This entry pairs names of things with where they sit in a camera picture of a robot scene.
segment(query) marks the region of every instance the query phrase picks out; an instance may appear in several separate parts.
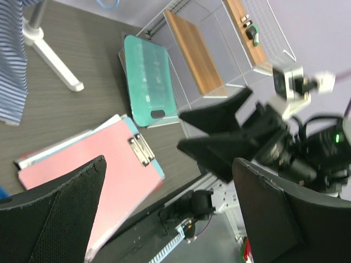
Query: metal rack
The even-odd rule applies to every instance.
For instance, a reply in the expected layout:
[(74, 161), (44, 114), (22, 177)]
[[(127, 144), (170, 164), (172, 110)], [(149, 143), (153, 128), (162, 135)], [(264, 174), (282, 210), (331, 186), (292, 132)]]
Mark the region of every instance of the metal rack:
[[(241, 0), (241, 3), (250, 19), (259, 27), (260, 45), (267, 56), (264, 67), (295, 61), (295, 55), (268, 1)], [(216, 90), (205, 96), (199, 93), (165, 16), (166, 10), (199, 28), (224, 83), (218, 89), (225, 88), (228, 96), (271, 75), (270, 71), (251, 64), (224, 0), (173, 0), (137, 34), (137, 37), (147, 38), (167, 49), (178, 113), (217, 103), (226, 97), (218, 96)], [(155, 126), (158, 125), (162, 125), (162, 119), (155, 121)]]

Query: striped cloth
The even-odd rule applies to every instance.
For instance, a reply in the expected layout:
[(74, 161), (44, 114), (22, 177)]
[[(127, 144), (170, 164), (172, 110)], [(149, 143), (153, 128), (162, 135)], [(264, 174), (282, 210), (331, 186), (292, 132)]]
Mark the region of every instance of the striped cloth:
[(23, 8), (41, 0), (0, 0), (0, 120), (19, 125), (28, 93)]

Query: metal pole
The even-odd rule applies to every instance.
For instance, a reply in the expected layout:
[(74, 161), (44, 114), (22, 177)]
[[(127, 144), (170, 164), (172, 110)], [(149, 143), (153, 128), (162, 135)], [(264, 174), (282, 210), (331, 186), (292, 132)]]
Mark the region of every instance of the metal pole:
[(49, 2), (50, 0), (43, 0), (35, 6), (31, 19), (28, 22), (32, 29), (39, 29)]

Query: stack of clipboards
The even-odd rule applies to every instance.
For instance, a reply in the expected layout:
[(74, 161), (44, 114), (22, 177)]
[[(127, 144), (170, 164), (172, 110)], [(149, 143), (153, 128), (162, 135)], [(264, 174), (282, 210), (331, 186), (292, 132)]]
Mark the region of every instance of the stack of clipboards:
[(133, 121), (115, 115), (96, 129), (86, 130), (15, 161), (20, 168), (20, 181), (26, 189), (31, 189), (69, 173), (99, 155), (105, 157), (107, 169), (86, 262), (93, 260), (99, 249), (165, 177)]

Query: clipboard clip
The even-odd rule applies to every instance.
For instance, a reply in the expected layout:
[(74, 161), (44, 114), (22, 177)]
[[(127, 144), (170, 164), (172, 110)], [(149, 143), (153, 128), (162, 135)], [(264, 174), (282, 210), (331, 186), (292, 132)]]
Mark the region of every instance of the clipboard clip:
[(135, 136), (130, 138), (128, 142), (144, 167), (146, 167), (153, 159), (155, 159), (154, 153), (140, 133), (135, 134)]

